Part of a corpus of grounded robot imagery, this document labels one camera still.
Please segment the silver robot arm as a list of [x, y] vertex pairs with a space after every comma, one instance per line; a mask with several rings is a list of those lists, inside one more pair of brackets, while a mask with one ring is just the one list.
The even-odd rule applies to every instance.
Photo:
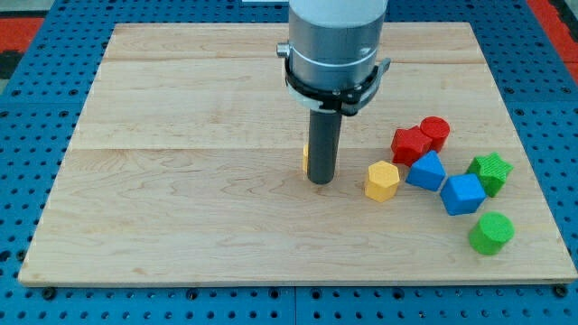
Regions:
[[374, 69], [386, 10], [387, 0], [290, 0], [277, 56], [309, 87], [353, 88]]

